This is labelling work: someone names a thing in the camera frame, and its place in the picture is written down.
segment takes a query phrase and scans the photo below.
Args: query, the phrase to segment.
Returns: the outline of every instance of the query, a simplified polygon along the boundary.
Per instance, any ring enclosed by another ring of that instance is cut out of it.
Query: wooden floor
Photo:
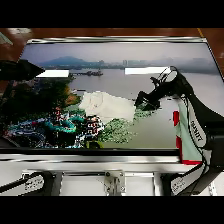
[[[224,28],[0,28],[13,45],[0,41],[0,60],[18,60],[27,40],[75,36],[191,36],[206,37],[224,74]]]

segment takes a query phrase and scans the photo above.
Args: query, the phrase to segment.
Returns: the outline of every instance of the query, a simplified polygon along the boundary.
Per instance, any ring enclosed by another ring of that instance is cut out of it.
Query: landscape image on screen
[[[2,135],[19,147],[176,148],[178,105],[165,97],[157,110],[135,107],[158,74],[125,75],[125,68],[175,66],[205,105],[223,111],[216,103],[223,84],[204,43],[28,44],[20,59],[69,76],[10,81],[2,96]]]

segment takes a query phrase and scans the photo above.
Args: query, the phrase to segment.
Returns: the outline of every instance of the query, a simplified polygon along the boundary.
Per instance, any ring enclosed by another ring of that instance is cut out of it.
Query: mountain
[[[39,63],[39,66],[50,66],[50,65],[80,65],[80,64],[88,64],[89,62],[84,61],[79,58],[74,58],[71,56],[60,57],[50,61]]]

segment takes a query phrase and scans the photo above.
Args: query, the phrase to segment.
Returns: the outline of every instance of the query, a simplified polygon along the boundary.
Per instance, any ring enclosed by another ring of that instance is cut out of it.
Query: white cloth
[[[133,122],[135,114],[135,106],[132,100],[98,91],[85,92],[79,108],[85,110],[87,116],[99,116],[104,124],[115,118]]]

